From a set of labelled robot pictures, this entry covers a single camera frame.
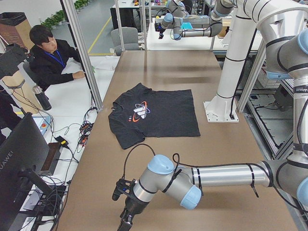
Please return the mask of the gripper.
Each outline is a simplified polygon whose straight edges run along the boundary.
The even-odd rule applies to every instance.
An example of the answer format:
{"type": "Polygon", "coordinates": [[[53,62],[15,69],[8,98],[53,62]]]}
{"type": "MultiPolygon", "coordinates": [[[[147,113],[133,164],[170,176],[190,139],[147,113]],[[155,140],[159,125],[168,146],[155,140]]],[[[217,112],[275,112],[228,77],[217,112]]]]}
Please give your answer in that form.
{"type": "Polygon", "coordinates": [[[125,199],[124,210],[120,215],[121,220],[117,228],[117,231],[128,231],[129,230],[128,217],[131,216],[131,219],[133,219],[135,215],[142,213],[148,204],[149,202],[143,202],[138,198],[127,197],[125,199]]]}
{"type": "Polygon", "coordinates": [[[164,29],[162,27],[159,27],[159,36],[163,36],[164,35],[164,29]]]}

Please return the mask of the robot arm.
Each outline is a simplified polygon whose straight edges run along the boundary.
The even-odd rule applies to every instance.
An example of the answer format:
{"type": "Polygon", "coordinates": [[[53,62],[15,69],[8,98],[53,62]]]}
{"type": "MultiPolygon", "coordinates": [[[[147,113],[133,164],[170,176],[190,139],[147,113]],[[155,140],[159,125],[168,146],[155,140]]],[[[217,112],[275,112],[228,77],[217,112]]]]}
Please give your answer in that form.
{"type": "Polygon", "coordinates": [[[297,0],[219,0],[210,14],[218,22],[237,8],[226,61],[215,97],[205,102],[208,122],[235,121],[235,94],[249,40],[259,30],[265,42],[267,76],[294,79],[293,153],[286,160],[259,164],[186,167],[179,160],[157,154],[138,180],[121,178],[112,199],[125,194],[119,230],[128,231],[154,195],[161,191],[186,209],[194,209],[205,186],[260,184],[283,190],[301,204],[308,203],[308,7],[297,0]]]}
{"type": "Polygon", "coordinates": [[[189,14],[181,0],[169,0],[167,13],[155,20],[159,38],[171,29],[171,38],[180,40],[185,37],[214,37],[222,30],[222,18],[228,16],[236,6],[230,0],[218,0],[209,15],[189,14]]]}

